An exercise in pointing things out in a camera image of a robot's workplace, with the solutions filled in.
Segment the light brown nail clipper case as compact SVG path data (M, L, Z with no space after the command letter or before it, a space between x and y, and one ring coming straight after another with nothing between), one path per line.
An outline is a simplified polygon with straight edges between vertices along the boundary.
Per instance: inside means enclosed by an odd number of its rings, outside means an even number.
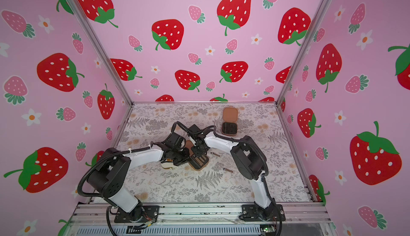
M198 157L192 151L193 146L194 144L191 141L186 141L185 148L189 151L189 164L194 170L200 171L209 163L209 158L205 154Z

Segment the cream nail clipper case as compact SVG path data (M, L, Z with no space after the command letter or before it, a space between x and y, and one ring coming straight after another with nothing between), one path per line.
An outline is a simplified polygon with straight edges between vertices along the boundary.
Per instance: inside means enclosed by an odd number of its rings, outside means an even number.
M172 161L166 161L164 163L161 163L161 167L164 169L171 169L174 168L174 163Z

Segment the dark brown nail clipper case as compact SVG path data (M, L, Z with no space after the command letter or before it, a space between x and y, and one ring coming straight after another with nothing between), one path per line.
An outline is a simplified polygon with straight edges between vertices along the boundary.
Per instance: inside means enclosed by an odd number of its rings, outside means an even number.
M227 136L236 136L238 132L238 110L227 107L223 110L222 133Z

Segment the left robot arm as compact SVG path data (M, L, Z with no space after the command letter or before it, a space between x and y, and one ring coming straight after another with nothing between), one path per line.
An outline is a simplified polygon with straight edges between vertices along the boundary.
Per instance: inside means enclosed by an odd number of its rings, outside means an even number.
M139 222L145 216L145 210L142 202L124 184L128 171L152 162L172 160L184 163L189 158L185 145L184 137L171 133L164 141L152 142L139 149L119 151L108 148L80 179L78 194L82 197L101 197L124 212L130 221Z

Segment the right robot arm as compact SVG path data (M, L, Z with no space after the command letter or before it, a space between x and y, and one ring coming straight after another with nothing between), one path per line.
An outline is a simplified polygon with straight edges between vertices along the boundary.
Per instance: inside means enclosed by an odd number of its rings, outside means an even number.
M219 149L229 153L239 173L250 181L255 194L254 203L242 206L242 214L239 219L246 222L286 220L283 208L272 198L267 186L266 176L269 174L266 156L250 136L232 138L220 135L214 126L199 129L196 125L186 130L192 146L190 164L200 170L208 162L207 152L209 149Z

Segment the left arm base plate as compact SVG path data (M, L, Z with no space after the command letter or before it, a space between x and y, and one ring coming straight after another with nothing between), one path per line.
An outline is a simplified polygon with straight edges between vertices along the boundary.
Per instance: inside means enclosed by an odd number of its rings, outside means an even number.
M160 206L136 206L130 213L118 208L115 223L146 223L155 222L159 215Z

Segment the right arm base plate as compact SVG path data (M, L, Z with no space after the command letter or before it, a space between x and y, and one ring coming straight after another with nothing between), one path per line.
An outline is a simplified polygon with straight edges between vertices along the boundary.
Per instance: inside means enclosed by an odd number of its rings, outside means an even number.
M242 213L239 219L245 222L284 222L286 220L282 205L271 204L268 208L262 208L257 204L242 205Z

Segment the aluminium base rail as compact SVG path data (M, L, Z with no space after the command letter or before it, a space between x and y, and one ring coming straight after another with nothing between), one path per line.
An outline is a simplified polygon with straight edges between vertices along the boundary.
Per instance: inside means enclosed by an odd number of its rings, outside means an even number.
M253 203L151 203L143 209L156 225L331 223L320 202L280 202L271 215Z

